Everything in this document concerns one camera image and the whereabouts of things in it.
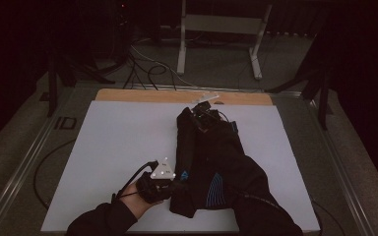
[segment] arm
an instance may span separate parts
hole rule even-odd
[[[137,192],[135,183],[123,195]],[[138,194],[120,198],[113,204],[101,204],[76,218],[67,229],[67,236],[123,235],[155,204],[146,203]]]
[[[200,134],[198,147],[236,196],[231,207],[241,235],[302,235],[270,193],[266,173],[244,154],[228,123],[219,122]]]

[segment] hand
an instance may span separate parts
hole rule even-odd
[[[131,212],[136,216],[137,219],[141,218],[143,214],[151,207],[161,204],[161,202],[153,203],[153,204],[148,204],[146,201],[144,201],[143,198],[139,194],[133,194],[137,192],[137,186],[136,183],[130,184],[125,190],[124,193],[122,193],[121,196],[124,196],[119,199],[122,203],[127,206]]]

